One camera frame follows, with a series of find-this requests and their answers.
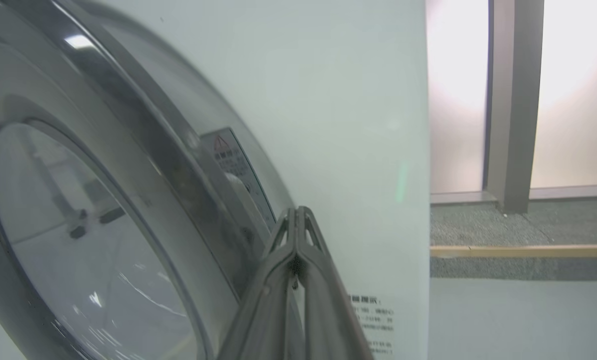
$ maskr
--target door glass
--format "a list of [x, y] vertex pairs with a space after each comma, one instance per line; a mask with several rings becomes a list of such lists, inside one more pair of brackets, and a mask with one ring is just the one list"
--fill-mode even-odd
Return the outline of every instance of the door glass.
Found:
[[76, 153], [0, 131], [0, 223], [31, 284], [97, 359], [195, 359], [200, 338], [131, 216]]

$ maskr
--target round door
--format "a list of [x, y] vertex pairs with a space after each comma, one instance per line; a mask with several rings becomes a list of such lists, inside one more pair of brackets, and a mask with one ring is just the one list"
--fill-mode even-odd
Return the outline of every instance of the round door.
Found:
[[214, 358], [271, 225], [215, 157], [90, 14], [0, 2], [0, 323], [29, 360]]

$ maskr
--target wooden strip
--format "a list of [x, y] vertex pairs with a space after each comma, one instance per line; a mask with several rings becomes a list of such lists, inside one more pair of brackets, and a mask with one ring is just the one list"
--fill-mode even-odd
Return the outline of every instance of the wooden strip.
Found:
[[432, 258], [597, 258], [597, 244], [547, 246], [430, 246]]

